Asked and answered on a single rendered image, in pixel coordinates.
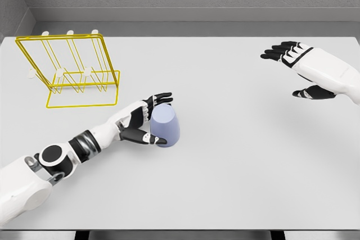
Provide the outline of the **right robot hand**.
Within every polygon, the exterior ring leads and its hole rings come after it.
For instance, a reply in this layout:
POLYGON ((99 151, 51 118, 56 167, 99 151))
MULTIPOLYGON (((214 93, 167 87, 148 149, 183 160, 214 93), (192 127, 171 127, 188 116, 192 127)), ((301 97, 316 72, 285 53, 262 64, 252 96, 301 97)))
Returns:
POLYGON ((281 62, 302 78, 313 82, 315 85, 292 93, 294 97, 313 100, 332 99, 341 94, 340 75, 351 66, 321 48, 294 41, 273 45, 260 57, 281 62))

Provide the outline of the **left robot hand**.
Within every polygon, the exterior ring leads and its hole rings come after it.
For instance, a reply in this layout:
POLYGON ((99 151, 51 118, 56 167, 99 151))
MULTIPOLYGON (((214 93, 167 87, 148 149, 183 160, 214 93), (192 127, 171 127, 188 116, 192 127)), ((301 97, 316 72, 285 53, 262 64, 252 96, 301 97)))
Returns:
POLYGON ((118 128, 120 141, 129 141, 138 144, 167 144, 167 140, 141 130, 143 124, 151 119, 154 108, 162 103, 169 105, 173 101, 172 93, 154 94, 147 99, 134 102, 123 108, 109 121, 118 128))

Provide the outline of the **lavender cup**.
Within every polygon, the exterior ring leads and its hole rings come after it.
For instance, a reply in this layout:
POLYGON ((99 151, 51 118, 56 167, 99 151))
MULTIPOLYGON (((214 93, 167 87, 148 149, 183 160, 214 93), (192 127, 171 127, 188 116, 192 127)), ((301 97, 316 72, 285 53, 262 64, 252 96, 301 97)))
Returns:
POLYGON ((159 147, 171 147, 178 142, 180 138, 179 121, 171 105, 160 104, 153 109, 150 132, 152 135, 166 139, 167 144, 159 144, 159 147))

